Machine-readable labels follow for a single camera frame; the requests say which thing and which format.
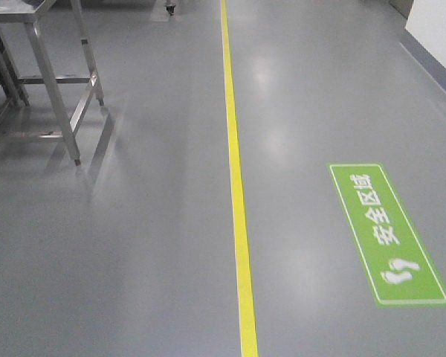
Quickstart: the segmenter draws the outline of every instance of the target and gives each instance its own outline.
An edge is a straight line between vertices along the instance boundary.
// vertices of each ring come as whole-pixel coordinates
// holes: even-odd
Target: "wall baseboard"
[[[424,67],[433,79],[446,91],[446,68],[438,62],[407,30],[401,36],[401,44]]]

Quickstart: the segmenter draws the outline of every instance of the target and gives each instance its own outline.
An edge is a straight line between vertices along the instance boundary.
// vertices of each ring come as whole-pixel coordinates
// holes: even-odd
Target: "white wall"
[[[446,0],[415,0],[406,29],[446,68]]]

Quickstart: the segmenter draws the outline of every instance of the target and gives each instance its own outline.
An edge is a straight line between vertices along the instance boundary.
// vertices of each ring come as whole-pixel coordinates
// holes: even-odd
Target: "gray epoxy floor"
[[[446,356],[446,308],[376,306],[326,167],[382,162],[446,282],[446,95],[386,2],[228,2],[261,356]],[[83,165],[0,146],[0,357],[239,356],[219,1],[85,5],[108,110]],[[59,73],[71,24],[43,24]],[[29,92],[14,126],[50,115]]]

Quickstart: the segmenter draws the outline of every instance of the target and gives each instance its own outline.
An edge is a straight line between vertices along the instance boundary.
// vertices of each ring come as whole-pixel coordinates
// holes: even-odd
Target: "stainless steel table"
[[[100,105],[103,106],[104,96],[91,43],[86,34],[80,0],[70,0],[70,3],[81,36],[81,45],[88,64],[89,77],[55,76],[39,26],[39,20],[55,2],[56,0],[0,0],[0,23],[21,22],[24,24],[41,76],[19,77],[14,65],[12,68],[7,66],[2,51],[0,51],[0,73],[4,81],[4,86],[10,92],[13,103],[18,103],[19,99],[27,103],[27,95],[23,85],[45,84],[55,118],[61,131],[0,133],[0,142],[64,141],[69,155],[76,165],[78,165],[80,164],[80,151],[76,143],[76,133],[92,97],[95,95]],[[66,113],[58,83],[87,83],[86,89],[71,118]]]

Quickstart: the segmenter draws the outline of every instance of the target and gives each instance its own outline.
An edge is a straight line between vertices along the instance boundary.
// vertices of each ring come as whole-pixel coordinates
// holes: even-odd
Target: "caster wheel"
[[[167,6],[167,12],[169,13],[169,15],[173,16],[174,11],[175,11],[175,5]]]

